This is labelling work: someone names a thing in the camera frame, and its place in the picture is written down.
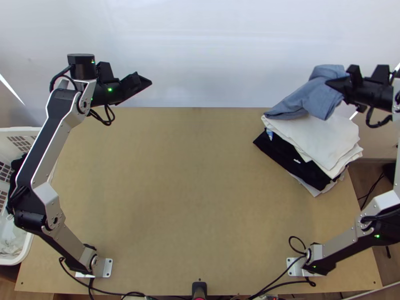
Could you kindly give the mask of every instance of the folded white towel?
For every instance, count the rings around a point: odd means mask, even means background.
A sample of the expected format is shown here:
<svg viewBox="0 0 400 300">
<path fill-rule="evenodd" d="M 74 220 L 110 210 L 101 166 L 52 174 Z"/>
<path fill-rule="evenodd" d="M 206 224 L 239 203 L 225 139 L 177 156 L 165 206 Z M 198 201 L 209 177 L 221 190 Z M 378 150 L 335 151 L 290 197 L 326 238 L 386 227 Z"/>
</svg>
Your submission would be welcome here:
<svg viewBox="0 0 400 300">
<path fill-rule="evenodd" d="M 327 184 L 325 186 L 325 188 L 323 190 L 317 190 L 315 187 L 309 185 L 308 183 L 305 183 L 303 179 L 301 179 L 300 177 L 297 177 L 296 175 L 293 175 L 292 173 L 289 173 L 292 177 L 296 178 L 298 183 L 301 184 L 302 186 L 304 186 L 307 191 L 310 192 L 310 194 L 315 198 L 316 196 L 318 196 L 319 194 L 324 194 L 328 191 L 330 191 L 337 183 L 338 181 L 343 181 L 343 179 L 345 178 L 345 172 L 343 172 L 340 177 L 336 180 L 336 182 L 331 181 L 329 184 Z"/>
<path fill-rule="evenodd" d="M 326 170 L 332 170 L 360 140 L 359 127 L 335 114 L 326 121 L 312 115 L 291 120 L 269 119 L 262 115 L 261 120 L 265 127 Z"/>
</svg>

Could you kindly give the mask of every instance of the folded black clothing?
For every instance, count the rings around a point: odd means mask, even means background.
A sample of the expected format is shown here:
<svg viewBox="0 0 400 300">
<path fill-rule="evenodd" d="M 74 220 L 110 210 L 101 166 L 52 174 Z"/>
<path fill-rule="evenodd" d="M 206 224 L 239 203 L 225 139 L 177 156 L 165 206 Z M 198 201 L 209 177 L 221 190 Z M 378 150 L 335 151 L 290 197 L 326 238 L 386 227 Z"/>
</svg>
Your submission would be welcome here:
<svg viewBox="0 0 400 300">
<path fill-rule="evenodd" d="M 289 173 L 300 177 L 319 191 L 322 191 L 331 180 L 335 182 L 340 177 L 339 175 L 331 179 L 312 160 L 305 162 L 295 147 L 275 132 L 273 132 L 271 140 L 264 130 L 253 143 Z"/>
</svg>

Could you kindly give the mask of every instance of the white garment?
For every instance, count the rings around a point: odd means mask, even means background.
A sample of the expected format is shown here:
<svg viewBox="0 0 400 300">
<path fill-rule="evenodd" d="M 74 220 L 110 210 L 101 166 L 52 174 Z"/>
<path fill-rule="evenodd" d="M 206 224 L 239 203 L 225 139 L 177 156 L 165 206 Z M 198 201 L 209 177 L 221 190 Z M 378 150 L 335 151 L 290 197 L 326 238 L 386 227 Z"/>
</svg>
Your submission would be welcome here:
<svg viewBox="0 0 400 300">
<path fill-rule="evenodd" d="M 310 194 L 315 198 L 316 196 L 318 196 L 319 194 L 324 194 L 328 191 L 330 191 L 337 183 L 338 180 L 343 181 L 343 179 L 345 178 L 345 172 L 343 172 L 340 177 L 336 180 L 336 182 L 331 181 L 329 184 L 327 184 L 325 186 L 325 188 L 323 190 L 317 190 L 315 187 L 309 185 L 308 183 L 305 183 L 303 179 L 301 179 L 300 177 L 297 177 L 296 175 L 293 175 L 292 173 L 289 173 L 292 177 L 296 178 L 298 183 L 301 184 L 302 186 L 304 186 L 307 191 L 310 192 Z"/>
<path fill-rule="evenodd" d="M 314 161 L 314 163 L 315 163 L 326 175 L 328 175 L 330 178 L 333 179 L 333 178 L 335 178 L 336 176 L 338 176 L 340 173 L 342 173 L 343 170 L 346 168 L 346 166 L 347 166 L 349 163 L 351 163 L 351 162 L 353 162 L 353 161 L 355 161 L 355 160 L 357 160 L 357 159 L 359 159 L 359 158 L 362 158 L 362 157 L 363 157 L 363 153 L 362 153 L 363 150 L 364 150 L 364 149 L 361 148 L 361 147 L 359 146 L 359 144 L 356 143 L 356 144 L 354 145 L 353 149 L 351 149 L 349 152 L 347 152 L 345 155 L 343 155 L 343 156 L 339 159 L 339 161 L 336 163 L 336 165 L 335 165 L 332 169 L 330 169 L 330 170 L 324 168 L 323 165 L 319 164 L 319 163 L 316 162 L 316 161 Z M 309 157 L 307 154 L 301 153 L 301 152 L 299 152 L 298 154 L 300 154 L 301 158 L 302 158 L 306 163 L 312 161 L 312 158 Z"/>
<path fill-rule="evenodd" d="M 312 115 L 291 120 L 269 119 L 262 115 L 261 120 L 266 128 L 326 170 L 333 169 L 360 139 L 359 127 L 348 118 L 335 114 L 326 121 Z"/>
</svg>

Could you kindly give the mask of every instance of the black cable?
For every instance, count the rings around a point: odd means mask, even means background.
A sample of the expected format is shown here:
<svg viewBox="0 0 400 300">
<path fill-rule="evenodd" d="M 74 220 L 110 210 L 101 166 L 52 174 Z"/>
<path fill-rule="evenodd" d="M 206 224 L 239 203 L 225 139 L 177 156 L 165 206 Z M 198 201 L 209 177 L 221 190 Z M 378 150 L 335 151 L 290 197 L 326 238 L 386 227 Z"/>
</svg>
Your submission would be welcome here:
<svg viewBox="0 0 400 300">
<path fill-rule="evenodd" d="M 361 222 L 367 223 L 372 221 L 384 220 L 386 218 L 394 217 L 396 215 L 400 216 L 400 208 L 380 215 L 367 215 L 361 219 Z"/>
<path fill-rule="evenodd" d="M 101 290 L 101 289 L 93 287 L 93 282 L 91 283 L 91 285 L 90 285 L 90 282 L 89 282 L 89 284 L 86 284 L 86 283 L 76 279 L 73 275 L 70 274 L 70 272 L 67 271 L 67 269 L 63 265 L 63 261 L 64 260 L 65 260 L 65 257 L 60 257 L 58 259 L 58 262 L 59 262 L 61 268 L 64 270 L 64 272 L 69 277 L 71 277 L 73 280 L 75 280 L 77 283 L 79 283 L 80 285 L 82 285 L 82 286 L 84 286 L 84 287 L 86 287 L 86 288 L 88 288 L 90 290 L 93 290 L 93 291 L 96 291 L 96 292 L 99 292 L 99 293 L 102 293 L 102 294 L 106 294 L 106 295 L 112 295 L 112 296 L 125 296 L 125 295 L 129 294 L 129 295 L 135 296 L 135 297 L 143 297 L 143 298 L 146 297 L 145 294 L 143 294 L 142 292 L 138 292 L 138 291 L 130 291 L 128 293 L 110 292 L 110 291 L 105 291 L 105 290 Z"/>
<path fill-rule="evenodd" d="M 391 259 L 391 258 L 392 258 L 392 255 L 391 255 L 391 251 L 390 251 L 389 247 L 386 246 L 385 248 L 386 248 L 386 255 L 387 255 L 387 258 L 388 258 L 388 259 Z"/>
<path fill-rule="evenodd" d="M 294 285 L 294 284 L 309 284 L 313 288 L 317 286 L 317 284 L 314 281 L 311 281 L 308 277 L 305 277 L 305 280 L 288 281 L 288 282 L 283 282 L 283 283 L 274 285 L 274 286 L 266 289 L 263 294 L 266 294 L 266 293 L 268 293 L 276 288 L 282 287 L 282 286 L 288 286 L 288 285 Z"/>
<path fill-rule="evenodd" d="M 382 172 L 379 175 L 379 178 L 374 182 L 374 184 L 371 186 L 371 188 L 369 189 L 368 193 L 366 193 L 364 196 L 357 198 L 357 200 L 361 200 L 362 198 L 365 198 L 367 196 L 370 195 L 370 193 L 372 193 L 372 191 L 375 189 L 375 186 L 378 184 L 378 182 L 384 177 L 384 173 Z"/>
<path fill-rule="evenodd" d="M 371 124 L 371 117 L 372 117 L 372 113 L 374 112 L 374 106 L 371 105 L 368 109 L 368 112 L 366 113 L 365 116 L 365 124 L 369 127 L 369 128 L 379 128 L 383 125 L 386 125 L 389 121 L 392 121 L 392 115 L 389 114 L 387 115 L 382 121 L 378 121 L 376 124 Z"/>
<path fill-rule="evenodd" d="M 95 278 L 93 277 L 93 278 L 90 278 L 90 280 L 89 280 L 89 287 L 87 288 L 87 290 L 88 290 L 88 293 L 89 293 L 89 297 L 90 297 L 90 300 L 95 300 L 95 298 L 93 298 L 93 295 L 92 295 L 92 288 L 93 288 L 93 282 L 95 281 Z"/>
<path fill-rule="evenodd" d="M 298 238 L 297 236 L 292 235 L 292 236 L 289 237 L 289 246 L 290 246 L 290 248 L 291 248 L 294 252 L 296 252 L 296 253 L 298 253 L 298 254 L 301 254 L 301 255 L 305 255 L 306 252 L 304 252 L 304 251 L 303 251 L 303 252 L 302 252 L 302 251 L 299 251 L 299 250 L 297 250 L 295 247 L 292 246 L 292 239 L 298 240 L 298 241 L 303 245 L 304 250 L 306 250 L 307 248 L 306 248 L 306 245 L 303 243 L 303 241 L 302 241 L 300 238 Z"/>
<path fill-rule="evenodd" d="M 110 126 L 116 119 L 116 115 L 114 114 L 114 112 L 112 111 L 111 107 L 108 104 L 104 105 L 104 111 L 105 114 L 107 115 L 108 120 L 103 120 L 103 118 L 93 109 L 90 109 L 88 116 L 95 118 L 96 120 L 103 123 L 105 126 Z"/>
<path fill-rule="evenodd" d="M 51 93 L 54 90 L 54 83 L 56 82 L 56 80 L 60 77 L 65 77 L 67 78 L 70 82 L 72 82 L 73 87 L 75 88 L 75 90 L 77 91 L 77 85 L 75 84 L 75 82 L 72 80 L 71 77 L 65 75 L 65 73 L 67 73 L 70 69 L 72 68 L 72 65 L 70 64 L 69 66 L 67 66 L 64 70 L 62 70 L 61 72 L 57 73 L 56 75 L 54 75 L 54 77 L 50 80 L 50 85 L 48 87 L 48 91 Z"/>
<path fill-rule="evenodd" d="M 367 204 L 368 197 L 372 194 L 372 192 L 374 191 L 375 187 L 377 186 L 377 184 L 379 183 L 379 181 L 381 181 L 381 179 L 382 179 L 383 177 L 385 177 L 384 172 L 382 172 L 382 173 L 379 175 L 379 178 L 378 178 L 378 179 L 375 181 L 375 183 L 371 186 L 371 188 L 369 189 L 369 192 L 368 192 L 365 196 L 361 197 L 361 199 L 365 197 L 365 200 L 364 200 L 364 202 L 362 203 L 362 205 L 361 205 L 361 207 L 360 207 L 360 210 L 363 210 L 363 209 L 364 209 L 364 206 Z"/>
<path fill-rule="evenodd" d="M 272 281 L 271 283 L 269 283 L 268 285 L 264 286 L 262 289 L 260 289 L 257 293 L 255 293 L 254 295 L 251 295 L 250 297 L 248 297 L 248 300 L 253 300 L 254 298 L 257 298 L 258 296 L 261 296 L 263 294 L 265 294 L 265 290 L 270 287 L 271 285 L 273 285 L 275 282 L 277 282 L 279 279 L 282 278 L 283 275 L 286 274 L 287 271 L 289 271 L 289 269 L 295 264 L 297 263 L 299 260 L 301 260 L 302 258 L 305 258 L 305 255 L 299 256 L 298 258 L 296 258 L 288 267 L 285 271 L 283 271 L 283 273 L 281 275 L 279 275 L 274 281 Z"/>
</svg>

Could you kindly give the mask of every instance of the white wall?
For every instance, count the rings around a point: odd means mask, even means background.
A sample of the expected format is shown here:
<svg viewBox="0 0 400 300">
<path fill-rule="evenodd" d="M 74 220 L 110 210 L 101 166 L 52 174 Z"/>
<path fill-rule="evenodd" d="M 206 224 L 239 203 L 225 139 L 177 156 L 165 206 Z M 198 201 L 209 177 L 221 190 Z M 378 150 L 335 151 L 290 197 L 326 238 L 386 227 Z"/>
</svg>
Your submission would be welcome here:
<svg viewBox="0 0 400 300">
<path fill-rule="evenodd" d="M 36 120 L 68 53 L 153 86 L 129 106 L 271 107 L 318 64 L 400 61 L 398 0 L 14 0 L 0 11 L 0 73 Z"/>
<path fill-rule="evenodd" d="M 0 128 L 36 125 L 27 108 L 0 82 Z"/>
</svg>

